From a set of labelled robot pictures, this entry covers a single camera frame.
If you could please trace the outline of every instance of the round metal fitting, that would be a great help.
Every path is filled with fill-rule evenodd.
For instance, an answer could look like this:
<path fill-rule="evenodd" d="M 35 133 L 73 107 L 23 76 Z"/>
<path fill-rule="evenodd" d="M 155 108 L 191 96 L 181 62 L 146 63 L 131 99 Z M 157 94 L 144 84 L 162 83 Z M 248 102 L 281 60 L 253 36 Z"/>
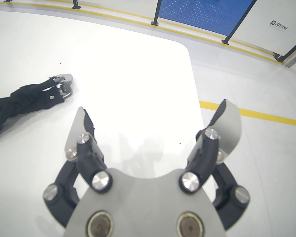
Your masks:
<path fill-rule="evenodd" d="M 203 237 L 202 220 L 192 212 L 185 212 L 179 217 L 177 231 L 180 237 Z"/>
<path fill-rule="evenodd" d="M 78 137 L 77 143 L 82 145 L 82 144 L 87 143 L 89 141 L 89 139 L 90 139 L 90 136 L 86 133 L 83 133 Z"/>
<path fill-rule="evenodd" d="M 250 201 L 250 194 L 243 186 L 238 186 L 236 188 L 235 196 L 240 203 L 246 204 Z"/>
<path fill-rule="evenodd" d="M 104 190 L 110 183 L 110 176 L 105 171 L 96 173 L 92 179 L 92 186 L 97 191 Z"/>
<path fill-rule="evenodd" d="M 189 192 L 193 193 L 200 187 L 200 181 L 198 177 L 192 172 L 185 172 L 181 177 L 183 187 Z"/>
<path fill-rule="evenodd" d="M 212 140 L 218 139 L 218 133 L 213 128 L 207 128 L 205 130 L 205 135 Z"/>
<path fill-rule="evenodd" d="M 69 148 L 65 151 L 67 160 L 72 160 L 77 156 L 77 148 Z"/>
<path fill-rule="evenodd" d="M 88 237 L 110 237 L 112 231 L 112 217 L 105 211 L 100 211 L 92 215 L 86 226 Z"/>
<path fill-rule="evenodd" d="M 224 154 L 220 150 L 218 150 L 216 164 L 220 165 L 224 162 L 224 160 L 225 160 Z"/>
<path fill-rule="evenodd" d="M 55 184 L 51 184 L 46 187 L 45 191 L 43 192 L 43 198 L 45 201 L 53 200 L 58 193 L 58 187 Z"/>

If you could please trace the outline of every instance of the white tabletop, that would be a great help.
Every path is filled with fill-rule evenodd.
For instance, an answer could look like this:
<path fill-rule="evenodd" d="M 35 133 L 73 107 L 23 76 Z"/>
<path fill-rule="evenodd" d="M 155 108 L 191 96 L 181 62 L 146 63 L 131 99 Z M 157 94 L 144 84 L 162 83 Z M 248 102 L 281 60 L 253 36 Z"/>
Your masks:
<path fill-rule="evenodd" d="M 65 162 L 79 106 L 108 167 L 141 178 L 184 168 L 203 129 L 188 50 L 154 36 L 72 19 L 0 12 L 0 98 L 71 73 L 74 94 L 9 120 L 0 134 L 0 236 L 62 236 L 42 192 Z M 79 181 L 78 193 L 86 190 Z M 211 199 L 211 181 L 205 187 Z"/>

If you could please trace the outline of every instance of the blue barrier panel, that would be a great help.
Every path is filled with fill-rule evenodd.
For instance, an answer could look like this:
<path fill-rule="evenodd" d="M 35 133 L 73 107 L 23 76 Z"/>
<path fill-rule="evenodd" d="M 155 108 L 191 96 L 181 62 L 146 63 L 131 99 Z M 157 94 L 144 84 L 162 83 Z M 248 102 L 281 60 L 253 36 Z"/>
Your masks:
<path fill-rule="evenodd" d="M 162 0 L 159 17 L 229 35 L 253 0 Z"/>

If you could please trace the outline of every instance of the black cloth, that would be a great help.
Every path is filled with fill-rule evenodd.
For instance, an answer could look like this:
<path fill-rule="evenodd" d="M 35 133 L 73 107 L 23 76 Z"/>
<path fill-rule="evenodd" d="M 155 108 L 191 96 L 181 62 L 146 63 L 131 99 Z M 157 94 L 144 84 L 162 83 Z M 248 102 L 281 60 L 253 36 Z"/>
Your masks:
<path fill-rule="evenodd" d="M 9 118 L 41 109 L 49 109 L 64 102 L 56 85 L 57 83 L 50 78 L 41 84 L 23 86 L 11 93 L 10 97 L 0 98 L 0 131 Z"/>

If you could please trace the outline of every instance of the yellow floor line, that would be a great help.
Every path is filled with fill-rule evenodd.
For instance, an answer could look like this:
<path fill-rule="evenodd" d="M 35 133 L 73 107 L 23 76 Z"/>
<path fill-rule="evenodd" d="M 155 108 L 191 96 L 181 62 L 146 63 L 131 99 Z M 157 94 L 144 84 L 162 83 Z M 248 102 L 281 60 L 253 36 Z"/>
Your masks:
<path fill-rule="evenodd" d="M 146 27 L 150 27 L 150 28 L 156 28 L 158 30 L 165 30 L 165 31 L 168 31 L 168 32 L 172 32 L 172 33 L 176 33 L 176 34 L 196 38 L 196 39 L 199 39 L 199 40 L 204 40 L 204 41 L 207 41 L 207 42 L 210 42 L 210 43 L 217 44 L 219 46 L 226 46 L 226 48 L 234 49 L 234 50 L 240 51 L 240 52 L 245 52 L 245 53 L 254 55 L 256 57 L 259 57 L 259 58 L 262 58 L 262 59 L 265 59 L 265 60 L 268 60 L 268 61 L 271 61 L 271 62 L 275 62 L 275 63 L 281 65 L 280 62 L 278 62 L 278 61 L 276 61 L 274 59 L 271 59 L 269 57 L 259 55 L 259 54 L 255 53 L 255 52 L 246 51 L 244 49 L 241 49 L 241 48 L 238 48 L 238 47 L 235 47 L 235 46 L 232 46 L 232 45 L 226 45 L 226 44 L 223 44 L 222 42 L 214 41 L 214 40 L 211 40 L 209 38 L 204 38 L 204 37 L 200 37 L 200 36 L 197 36 L 197 35 L 184 33 L 184 32 L 181 32 L 181 31 L 177 31 L 177 30 L 173 30 L 173 29 L 169 29 L 169 28 L 165 28 L 165 27 L 160 27 L 160 26 L 157 27 L 157 26 L 154 26 L 154 25 L 151 25 L 151 24 L 148 24 L 148 23 L 144 23 L 144 22 L 140 22 L 140 21 L 136 21 L 136 20 L 130 20 L 130 19 L 126 19 L 126 18 L 122 18 L 122 17 L 118 17 L 118 16 L 113 16 L 113 15 L 108 15 L 108 14 L 103 14 L 103 13 L 97 13 L 97 12 L 92 12 L 92 11 L 86 11 L 86 10 L 82 10 L 82 9 L 75 10 L 75 9 L 71 9 L 69 7 L 67 8 L 67 7 L 61 7 L 61 6 L 56 6 L 56 5 L 47 5 L 47 4 L 39 4 L 39 3 L 27 3 L 27 2 L 13 2 L 13 1 L 11 1 L 9 3 L 0 2 L 0 4 L 5 4 L 7 6 L 9 6 L 9 5 L 24 5 L 24 6 L 36 6 L 36 7 L 44 7 L 44 8 L 51 8 L 51 9 L 67 10 L 67 11 L 72 11 L 72 12 L 86 13 L 86 14 L 91 14 L 91 15 L 97 15 L 97 16 L 100 16 L 100 17 L 106 17 L 106 18 L 116 19 L 116 20 L 120 20 L 120 21 L 131 22 L 131 23 L 134 23 L 134 24 L 139 24 L 139 25 L 143 25 L 143 26 L 146 26 Z"/>
<path fill-rule="evenodd" d="M 198 30 L 198 29 L 194 29 L 194 28 L 191 28 L 191 27 L 183 26 L 183 25 L 176 24 L 176 23 L 173 23 L 173 22 L 168 22 L 168 21 L 160 20 L 160 19 L 158 21 L 159 22 L 162 22 L 162 23 L 169 24 L 169 25 L 173 25 L 173 26 L 176 26 L 176 27 L 184 28 L 184 29 L 187 29 L 187 30 L 195 31 L 195 32 L 198 32 L 198 33 L 203 33 L 203 34 L 211 35 L 211 36 L 214 36 L 214 37 L 217 37 L 217 38 L 220 38 L 220 39 L 224 39 L 225 38 L 225 36 L 222 36 L 222 35 L 217 35 L 217 34 L 212 34 L 212 33 L 204 32 L 202 30 Z M 256 51 L 260 51 L 260 52 L 269 54 L 271 56 L 274 55 L 272 52 L 268 52 L 268 51 L 265 51 L 263 49 L 259 49 L 259 48 L 256 48 L 254 46 L 251 46 L 251 45 L 248 45 L 248 44 L 239 42 L 239 41 L 235 41 L 235 40 L 230 40 L 230 41 L 231 42 L 234 42 L 234 43 L 237 43 L 237 44 L 240 44 L 240 45 L 243 45 L 243 46 L 246 46 L 246 47 L 249 47 L 249 48 L 252 48 L 252 49 L 254 49 Z"/>
<path fill-rule="evenodd" d="M 54 1 L 54 2 L 72 3 L 72 1 L 64 1 L 64 0 L 40 0 L 40 1 Z M 108 10 L 108 11 L 123 13 L 123 14 L 127 14 L 127 15 L 132 15 L 132 16 L 136 16 L 136 17 L 144 18 L 144 19 L 148 19 L 148 20 L 153 20 L 153 18 L 146 17 L 146 16 L 143 16 L 143 15 L 138 15 L 138 14 L 134 14 L 134 13 L 128 13 L 128 12 L 124 12 L 124 11 L 120 11 L 120 10 L 115 10 L 115 9 L 110 9 L 110 8 L 106 8 L 106 7 L 102 7 L 102 6 L 91 5 L 91 4 L 87 4 L 87 3 L 79 3 L 79 5 L 88 6 L 88 7 L 94 7 L 94 8 L 98 8 L 98 9 L 103 9 L 103 10 Z M 176 27 L 184 28 L 184 29 L 187 29 L 187 30 L 192 30 L 192 31 L 195 31 L 195 32 L 198 32 L 198 33 L 203 33 L 203 34 L 206 34 L 206 35 L 210 35 L 210 36 L 213 36 L 213 37 L 216 37 L 216 38 L 220 38 L 220 39 L 224 39 L 225 38 L 222 35 L 212 34 L 212 33 L 209 33 L 209 32 L 205 32 L 205 31 L 194 29 L 194 28 L 187 27 L 187 26 L 184 26 L 184 25 L 180 25 L 180 24 L 168 22 L 168 21 L 165 21 L 165 20 L 159 19 L 158 21 L 159 22 L 162 22 L 162 23 L 169 24 L 169 25 L 173 25 L 173 26 L 176 26 Z M 234 40 L 230 40 L 230 41 L 273 56 L 273 53 L 272 52 L 268 52 L 268 51 L 265 51 L 263 49 L 259 49 L 259 48 L 256 48 L 254 46 L 251 46 L 251 45 L 248 45 L 248 44 L 239 42 L 239 41 L 234 41 Z"/>
<path fill-rule="evenodd" d="M 218 108 L 219 104 L 200 100 L 200 106 L 201 106 L 201 108 L 216 110 Z M 247 109 L 243 109 L 243 108 L 239 108 L 239 112 L 240 112 L 240 115 L 246 116 L 246 117 L 263 119 L 263 120 L 268 120 L 268 121 L 273 121 L 273 122 L 296 126 L 296 120 L 290 119 L 290 118 L 283 118 L 283 117 L 265 114 L 265 113 L 261 113 L 261 112 L 256 112 L 256 111 L 252 111 L 252 110 L 247 110 Z"/>

